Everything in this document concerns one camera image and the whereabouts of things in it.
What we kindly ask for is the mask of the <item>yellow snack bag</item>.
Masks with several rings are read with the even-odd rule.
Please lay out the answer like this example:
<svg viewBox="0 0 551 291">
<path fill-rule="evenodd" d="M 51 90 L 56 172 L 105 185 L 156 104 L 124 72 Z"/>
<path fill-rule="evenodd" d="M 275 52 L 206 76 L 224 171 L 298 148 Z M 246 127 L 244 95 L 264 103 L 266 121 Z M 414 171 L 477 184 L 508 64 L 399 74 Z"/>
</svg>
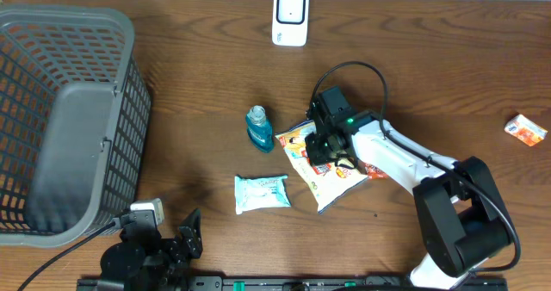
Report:
<svg viewBox="0 0 551 291">
<path fill-rule="evenodd" d="M 303 121 L 284 133 L 277 133 L 276 140 L 291 162 L 293 168 L 305 181 L 318 203 L 318 213 L 323 213 L 335 200 L 356 185 L 365 182 L 368 177 L 357 169 L 348 169 L 351 162 L 341 160 L 341 165 L 334 162 L 311 166 L 306 153 L 306 136 L 316 132 L 313 121 Z"/>
</svg>

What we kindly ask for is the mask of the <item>red chocolate bar wrapper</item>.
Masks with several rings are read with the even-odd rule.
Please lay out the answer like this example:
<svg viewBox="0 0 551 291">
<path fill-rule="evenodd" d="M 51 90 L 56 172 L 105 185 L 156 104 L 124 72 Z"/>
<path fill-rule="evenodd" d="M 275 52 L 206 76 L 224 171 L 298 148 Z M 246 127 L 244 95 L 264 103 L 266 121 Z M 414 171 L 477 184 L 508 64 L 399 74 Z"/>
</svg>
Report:
<svg viewBox="0 0 551 291">
<path fill-rule="evenodd" d="M 380 170 L 379 168 L 373 166 L 372 164 L 365 164 L 365 171 L 368 179 L 386 179 L 388 178 L 388 174 L 386 174 L 384 171 Z"/>
</svg>

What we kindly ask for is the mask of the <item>white tissue pack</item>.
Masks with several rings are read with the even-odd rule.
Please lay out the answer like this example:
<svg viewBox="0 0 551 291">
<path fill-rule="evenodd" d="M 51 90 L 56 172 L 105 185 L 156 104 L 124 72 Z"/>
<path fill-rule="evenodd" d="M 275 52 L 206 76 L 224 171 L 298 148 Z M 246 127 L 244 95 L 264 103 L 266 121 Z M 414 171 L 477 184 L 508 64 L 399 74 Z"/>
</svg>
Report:
<svg viewBox="0 0 551 291">
<path fill-rule="evenodd" d="M 261 208 L 291 207 L 284 182 L 287 178 L 287 175 L 259 178 L 235 176 L 236 214 Z"/>
</svg>

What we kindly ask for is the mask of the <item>blue mouthwash bottle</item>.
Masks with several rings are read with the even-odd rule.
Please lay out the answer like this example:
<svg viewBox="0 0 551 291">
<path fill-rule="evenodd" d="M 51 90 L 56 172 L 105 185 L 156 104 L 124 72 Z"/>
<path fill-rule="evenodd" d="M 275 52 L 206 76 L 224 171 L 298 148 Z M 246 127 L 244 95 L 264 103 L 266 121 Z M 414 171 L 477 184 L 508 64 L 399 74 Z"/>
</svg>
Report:
<svg viewBox="0 0 551 291">
<path fill-rule="evenodd" d="M 261 152 L 271 152 L 274 148 L 273 128 L 264 107 L 253 106 L 245 116 L 245 122 L 251 143 Z"/>
</svg>

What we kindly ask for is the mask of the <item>small orange snack packet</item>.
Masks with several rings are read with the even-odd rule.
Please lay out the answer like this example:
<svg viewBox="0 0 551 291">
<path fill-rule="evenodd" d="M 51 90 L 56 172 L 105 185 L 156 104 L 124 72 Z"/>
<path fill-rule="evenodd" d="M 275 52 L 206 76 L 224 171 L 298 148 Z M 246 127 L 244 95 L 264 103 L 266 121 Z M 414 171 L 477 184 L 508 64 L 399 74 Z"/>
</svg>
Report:
<svg viewBox="0 0 551 291">
<path fill-rule="evenodd" d="M 543 141 L 548 131 L 526 116 L 519 114 L 509 120 L 504 127 L 506 133 L 521 140 L 527 146 L 535 146 Z"/>
</svg>

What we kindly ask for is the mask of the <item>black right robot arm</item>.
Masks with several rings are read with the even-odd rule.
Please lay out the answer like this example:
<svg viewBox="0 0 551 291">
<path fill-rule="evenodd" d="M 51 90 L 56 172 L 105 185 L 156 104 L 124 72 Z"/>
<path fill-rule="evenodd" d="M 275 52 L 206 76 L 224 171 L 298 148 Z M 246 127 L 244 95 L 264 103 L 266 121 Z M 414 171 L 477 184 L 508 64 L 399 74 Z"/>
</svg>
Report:
<svg viewBox="0 0 551 291">
<path fill-rule="evenodd" d="M 310 101 L 311 164 L 354 158 L 382 170 L 412 194 L 427 254 L 409 275 L 418 288 L 458 288 L 519 237 L 487 165 L 439 155 L 395 131 L 382 114 L 356 111 L 338 87 Z"/>
</svg>

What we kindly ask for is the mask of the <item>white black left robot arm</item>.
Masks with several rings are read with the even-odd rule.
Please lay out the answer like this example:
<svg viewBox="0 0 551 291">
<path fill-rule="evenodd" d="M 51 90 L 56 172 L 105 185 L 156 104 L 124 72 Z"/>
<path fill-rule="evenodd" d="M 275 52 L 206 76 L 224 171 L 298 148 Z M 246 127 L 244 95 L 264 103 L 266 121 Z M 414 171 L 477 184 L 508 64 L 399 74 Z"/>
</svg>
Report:
<svg viewBox="0 0 551 291">
<path fill-rule="evenodd" d="M 201 257 L 201 210 L 180 224 L 173 238 L 163 238 L 152 210 L 130 211 L 119 218 L 119 244 L 101 258 L 100 291 L 187 290 L 190 262 Z"/>
</svg>

